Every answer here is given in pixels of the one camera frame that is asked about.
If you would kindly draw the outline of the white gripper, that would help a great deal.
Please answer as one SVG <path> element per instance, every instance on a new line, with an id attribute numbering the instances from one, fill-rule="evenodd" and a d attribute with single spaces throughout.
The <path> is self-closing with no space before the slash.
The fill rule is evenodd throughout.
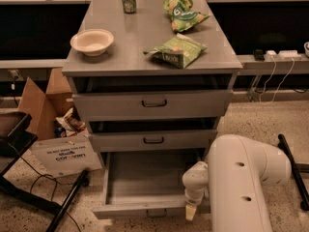
<path id="1" fill-rule="evenodd" d="M 184 196 L 186 202 L 185 219 L 192 221 L 197 206 L 202 202 L 209 183 L 208 165 L 204 161 L 196 162 L 183 174 Z"/>

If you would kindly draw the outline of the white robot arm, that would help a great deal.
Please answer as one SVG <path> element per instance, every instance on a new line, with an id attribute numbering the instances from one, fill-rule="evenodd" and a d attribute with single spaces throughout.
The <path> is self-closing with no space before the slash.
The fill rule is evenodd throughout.
<path id="1" fill-rule="evenodd" d="M 183 174 L 185 218 L 210 199 L 212 232 L 272 232 L 263 185 L 287 182 L 292 167 L 279 148 L 235 134 L 217 137 L 208 157 Z"/>

